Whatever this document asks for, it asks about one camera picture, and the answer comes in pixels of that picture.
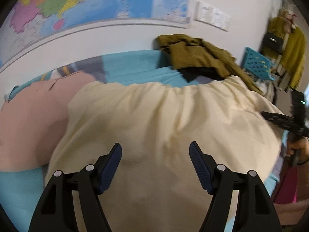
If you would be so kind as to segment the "person's right forearm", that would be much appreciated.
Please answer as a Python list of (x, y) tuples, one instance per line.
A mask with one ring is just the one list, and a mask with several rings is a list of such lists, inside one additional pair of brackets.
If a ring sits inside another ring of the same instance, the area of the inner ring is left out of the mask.
[(308, 199), (308, 162), (297, 168), (297, 200)]

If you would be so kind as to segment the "person's right hand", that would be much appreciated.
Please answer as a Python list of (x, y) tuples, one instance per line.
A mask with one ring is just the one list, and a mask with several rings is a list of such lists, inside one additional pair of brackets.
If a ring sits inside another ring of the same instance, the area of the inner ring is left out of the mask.
[(308, 162), (308, 138), (303, 137), (298, 141), (288, 140), (287, 142), (287, 155), (290, 157), (295, 152), (299, 152), (298, 155), (298, 165), (305, 164)]

